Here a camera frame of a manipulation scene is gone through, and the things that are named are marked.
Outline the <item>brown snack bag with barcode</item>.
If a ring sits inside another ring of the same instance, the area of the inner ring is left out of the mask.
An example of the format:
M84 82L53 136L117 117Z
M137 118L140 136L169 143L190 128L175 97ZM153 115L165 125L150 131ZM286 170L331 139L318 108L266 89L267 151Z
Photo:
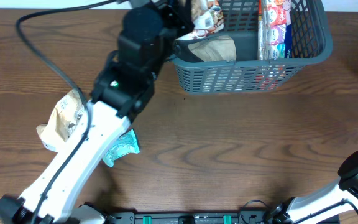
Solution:
M177 40L203 39L224 28L223 10L218 0L191 0L191 20L193 31Z

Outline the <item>beige brown snack bag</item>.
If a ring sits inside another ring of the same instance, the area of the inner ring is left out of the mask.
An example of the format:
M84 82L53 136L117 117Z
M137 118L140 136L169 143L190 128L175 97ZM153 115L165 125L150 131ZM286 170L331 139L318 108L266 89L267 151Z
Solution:
M236 45L228 35L222 35L189 44L190 52L204 62L235 61Z

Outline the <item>orange spaghetti packet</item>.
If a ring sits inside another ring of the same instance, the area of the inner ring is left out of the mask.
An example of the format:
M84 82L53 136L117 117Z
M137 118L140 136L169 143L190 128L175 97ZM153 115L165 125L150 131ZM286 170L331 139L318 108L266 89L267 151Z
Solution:
M263 22L263 15L262 15L262 1L258 0L258 34L257 34L257 59L263 60L264 59L264 38L263 38L263 31L264 31L264 22Z

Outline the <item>multicolour tissue pack strip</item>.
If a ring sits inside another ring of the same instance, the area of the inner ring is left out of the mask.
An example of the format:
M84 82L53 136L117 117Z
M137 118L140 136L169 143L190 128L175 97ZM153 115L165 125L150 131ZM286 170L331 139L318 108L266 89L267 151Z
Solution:
M264 0L262 4L262 59L291 57L291 1Z

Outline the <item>tan snack bag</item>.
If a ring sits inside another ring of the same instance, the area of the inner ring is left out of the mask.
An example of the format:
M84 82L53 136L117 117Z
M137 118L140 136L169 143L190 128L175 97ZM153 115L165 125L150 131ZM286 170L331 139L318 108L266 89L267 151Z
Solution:
M48 123L36 127L44 147L58 152L76 129L84 112L79 93L76 90L69 91L56 103Z

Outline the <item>teal snack packet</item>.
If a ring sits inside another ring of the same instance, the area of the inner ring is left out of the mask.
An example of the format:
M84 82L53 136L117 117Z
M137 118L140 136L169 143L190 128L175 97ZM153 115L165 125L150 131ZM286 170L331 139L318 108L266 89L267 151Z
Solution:
M111 148L105 153L103 162L109 166L114 166L114 161L120 159L127 154L139 154L140 146L135 131L131 129L127 133L119 137Z

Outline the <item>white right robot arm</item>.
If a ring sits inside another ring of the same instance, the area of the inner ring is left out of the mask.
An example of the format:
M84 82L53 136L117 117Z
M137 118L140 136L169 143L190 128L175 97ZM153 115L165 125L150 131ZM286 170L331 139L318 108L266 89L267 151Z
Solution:
M358 215L358 151L340 166L338 179L304 197L292 197L271 209L265 223L319 223L353 210Z

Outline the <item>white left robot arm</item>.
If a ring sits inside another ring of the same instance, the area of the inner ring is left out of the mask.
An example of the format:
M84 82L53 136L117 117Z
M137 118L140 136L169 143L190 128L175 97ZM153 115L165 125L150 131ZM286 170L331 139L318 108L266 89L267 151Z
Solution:
M105 153L131 126L154 94L154 82L193 28L192 2L132 1L117 49L108 54L84 114L44 172L19 197L0 199L3 223L105 223L107 216L75 202Z

